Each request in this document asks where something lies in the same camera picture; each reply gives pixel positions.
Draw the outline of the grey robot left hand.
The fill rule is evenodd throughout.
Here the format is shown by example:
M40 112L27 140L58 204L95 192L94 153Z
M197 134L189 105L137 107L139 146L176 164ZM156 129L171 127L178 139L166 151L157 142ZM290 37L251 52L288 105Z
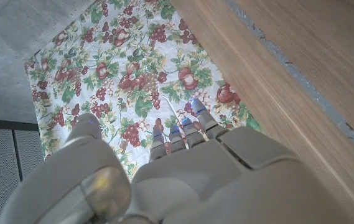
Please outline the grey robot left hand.
M350 223L291 150L246 127L220 126L201 101L190 119L152 132L149 162L132 180L90 113L63 147L12 193L0 223Z

